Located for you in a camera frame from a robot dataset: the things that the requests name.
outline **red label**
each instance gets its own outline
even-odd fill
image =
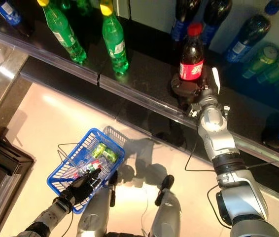
[[[202,72],[203,60],[196,64],[180,63],[180,78],[182,80],[196,80]]]

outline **bottle label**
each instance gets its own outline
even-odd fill
[[[111,58],[120,58],[125,53],[124,39],[118,44],[108,45],[108,51]]]
[[[18,25],[22,20],[19,13],[8,2],[0,6],[0,14],[12,26]]]
[[[237,63],[251,48],[251,46],[242,44],[236,38],[227,50],[226,60],[230,63]]]
[[[183,80],[196,80],[202,72],[203,61],[196,64],[180,63],[180,78]]]
[[[189,24],[190,22],[181,22],[175,19],[173,27],[171,28],[171,38],[174,41],[182,41],[187,33]]]
[[[210,44],[219,26],[209,26],[203,23],[202,41],[203,44]]]
[[[53,34],[60,42],[60,44],[64,47],[71,47],[73,46],[74,43],[76,43],[75,35],[70,25],[68,25],[68,27],[66,27],[62,31],[59,32],[53,31]]]

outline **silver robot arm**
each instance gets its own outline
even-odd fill
[[[48,237],[58,223],[72,211],[73,206],[84,201],[93,191],[99,183],[97,177],[100,171],[97,169],[76,179],[17,237]]]
[[[217,101],[213,76],[200,92],[198,134],[204,141],[221,191],[216,194],[222,220],[232,226],[231,237],[279,237],[266,221],[268,208],[256,181],[227,130],[227,120]]]

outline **blue label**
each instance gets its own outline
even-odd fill
[[[215,36],[219,26],[209,26],[203,23],[202,41],[203,44],[210,44],[212,38]]]
[[[225,58],[230,63],[237,63],[246,53],[249,52],[251,46],[245,45],[238,41],[236,37],[231,45],[228,47]]]
[[[0,14],[12,26],[18,25],[21,22],[21,16],[7,1],[0,6]]]
[[[171,29],[171,38],[174,41],[182,41],[187,34],[187,28],[190,22],[181,22],[175,19],[174,25]]]

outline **red bottle cap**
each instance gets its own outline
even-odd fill
[[[202,24],[201,23],[191,23],[188,26],[188,35],[189,36],[197,36],[202,32]]]

